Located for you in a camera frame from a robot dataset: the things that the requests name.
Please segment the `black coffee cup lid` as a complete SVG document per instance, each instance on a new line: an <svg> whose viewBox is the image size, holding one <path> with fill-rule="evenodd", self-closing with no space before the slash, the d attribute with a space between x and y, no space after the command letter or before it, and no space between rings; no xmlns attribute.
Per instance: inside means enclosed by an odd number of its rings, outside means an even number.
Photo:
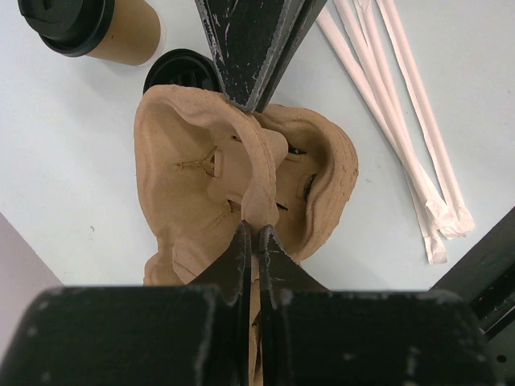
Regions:
<svg viewBox="0 0 515 386"><path fill-rule="evenodd" d="M87 55L106 36L114 0L19 0L20 14L54 52Z"/></svg>

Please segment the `single brown pulp carrier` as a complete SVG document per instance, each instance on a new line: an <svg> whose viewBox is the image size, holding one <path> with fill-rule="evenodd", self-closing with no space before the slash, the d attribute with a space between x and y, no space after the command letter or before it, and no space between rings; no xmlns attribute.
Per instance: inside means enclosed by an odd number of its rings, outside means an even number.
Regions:
<svg viewBox="0 0 515 386"><path fill-rule="evenodd" d="M138 199L157 253L146 285L180 285L225 251L237 225L254 231L279 219L276 170L285 137L199 88L159 85L134 121Z"/></svg>

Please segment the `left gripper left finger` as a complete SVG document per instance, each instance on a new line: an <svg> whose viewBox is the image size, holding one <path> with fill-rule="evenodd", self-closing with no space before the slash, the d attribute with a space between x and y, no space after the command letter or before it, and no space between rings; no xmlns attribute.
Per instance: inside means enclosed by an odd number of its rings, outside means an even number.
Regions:
<svg viewBox="0 0 515 386"><path fill-rule="evenodd" d="M246 385L251 232L186 285L54 287L27 307L4 385Z"/></svg>

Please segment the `brown paper coffee cup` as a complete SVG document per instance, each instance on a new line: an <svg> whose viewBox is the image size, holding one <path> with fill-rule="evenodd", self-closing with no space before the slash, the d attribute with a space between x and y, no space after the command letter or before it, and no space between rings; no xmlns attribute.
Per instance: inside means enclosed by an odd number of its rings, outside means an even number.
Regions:
<svg viewBox="0 0 515 386"><path fill-rule="evenodd" d="M156 10L143 0L114 4L103 40L87 56L130 66L145 66L164 49L166 29Z"/></svg>

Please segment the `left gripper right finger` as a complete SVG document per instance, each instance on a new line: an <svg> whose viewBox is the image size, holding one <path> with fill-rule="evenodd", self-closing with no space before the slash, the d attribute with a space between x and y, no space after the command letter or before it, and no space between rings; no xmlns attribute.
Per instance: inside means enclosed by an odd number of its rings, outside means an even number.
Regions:
<svg viewBox="0 0 515 386"><path fill-rule="evenodd" d="M476 316L456 294L331 291L259 241L267 385L502 385Z"/></svg>

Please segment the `brown pulp cup carrier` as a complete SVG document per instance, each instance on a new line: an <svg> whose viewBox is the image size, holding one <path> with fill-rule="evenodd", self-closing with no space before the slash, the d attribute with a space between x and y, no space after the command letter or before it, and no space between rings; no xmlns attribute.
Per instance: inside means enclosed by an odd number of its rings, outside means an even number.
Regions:
<svg viewBox="0 0 515 386"><path fill-rule="evenodd" d="M359 174L357 152L343 129L310 109L270 104L255 117L289 146L276 171L275 230L286 253L300 262L339 224Z"/></svg>

